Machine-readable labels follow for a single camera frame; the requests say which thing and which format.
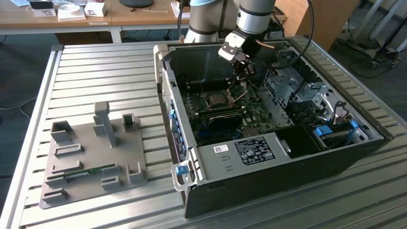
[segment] gray floor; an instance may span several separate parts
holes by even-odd
[[[351,17],[351,22],[357,25],[368,11],[368,7],[356,10]],[[360,38],[367,36],[367,31],[373,26],[375,21],[383,16],[377,12],[365,28],[365,33]],[[387,29],[381,32],[379,38],[385,38],[392,28],[396,26],[397,20],[392,20]],[[160,41],[163,40],[165,31],[137,31],[128,34],[138,41]],[[397,46],[407,37],[407,28],[400,31],[392,46]],[[9,35],[2,44],[0,44],[0,107],[10,107],[20,105],[25,100],[36,96],[42,72],[45,69],[50,46],[57,44],[53,34],[37,35]],[[340,45],[329,51],[331,55],[337,59],[344,67],[353,61],[363,59],[365,56],[345,46]],[[387,66],[381,66],[375,70],[369,69],[368,62],[363,62],[355,67],[356,71],[364,75],[372,75],[376,72],[387,70]],[[389,72],[380,75],[375,79],[360,78],[360,81],[368,86],[372,92],[388,104],[388,106],[407,119],[407,105],[403,102],[407,98],[405,90],[405,74],[407,64],[403,60]],[[24,106],[24,110],[30,114],[33,102]],[[21,149],[24,135],[28,127],[28,119],[18,110],[1,111],[0,125],[0,176],[13,173],[14,164]],[[6,195],[10,179],[0,179],[0,210]]]

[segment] metal table rail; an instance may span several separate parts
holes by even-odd
[[[305,44],[303,37],[295,41]],[[407,227],[405,122],[315,43],[308,54],[396,138],[340,175],[184,219],[155,84],[152,47],[157,43],[72,45],[50,52],[0,228]],[[129,112],[140,117],[149,182],[42,210],[50,124],[92,122],[92,103],[102,100],[109,101],[110,118]]]

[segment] white label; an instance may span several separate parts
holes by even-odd
[[[220,153],[220,152],[228,151],[229,149],[228,149],[227,145],[221,145],[221,146],[213,147],[213,150],[215,150],[215,153]]]
[[[106,22],[89,22],[89,25],[106,25]]]

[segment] wooden desk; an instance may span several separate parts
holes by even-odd
[[[102,2],[106,5],[105,17],[58,22],[57,17],[36,18],[26,6],[17,7],[9,0],[0,0],[0,35],[109,31],[113,43],[121,43],[122,30],[177,28],[169,0],[153,0],[151,7],[151,10],[164,9],[168,12],[145,12],[141,9],[130,12],[130,8],[122,6],[118,0]],[[189,20],[183,20],[181,28],[188,27],[188,22]]]
[[[112,25],[176,24],[171,0],[153,0],[151,7],[130,10],[132,8],[122,6],[118,0],[110,0]]]
[[[86,20],[58,22],[57,17],[34,17],[29,6],[17,7],[9,0],[0,0],[0,28],[52,28],[52,27],[82,27],[110,25],[109,5],[110,0],[104,0],[106,5],[105,17],[86,17]]]
[[[359,0],[312,0],[315,14],[313,40],[328,50],[339,36]],[[285,36],[309,33],[311,17],[305,0],[276,0],[275,6],[284,12]]]
[[[118,0],[110,0],[110,24],[113,43],[120,43],[120,31],[176,29],[176,17],[171,8],[171,0],[153,0],[153,5],[136,9],[122,6]],[[181,21],[181,28],[188,28],[189,20]]]

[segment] blue tab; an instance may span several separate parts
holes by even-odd
[[[317,136],[323,136],[323,135],[328,135],[328,134],[333,133],[333,131],[331,130],[331,128],[327,125],[319,126],[315,129],[315,132],[316,132]]]
[[[172,117],[172,118],[176,117],[176,111],[175,111],[175,109],[171,110],[169,117]]]
[[[359,124],[356,123],[356,121],[351,121],[351,126],[353,127],[353,129],[359,126]]]
[[[179,166],[176,167],[176,175],[180,176],[183,174],[188,174],[189,173],[189,169],[188,166]]]

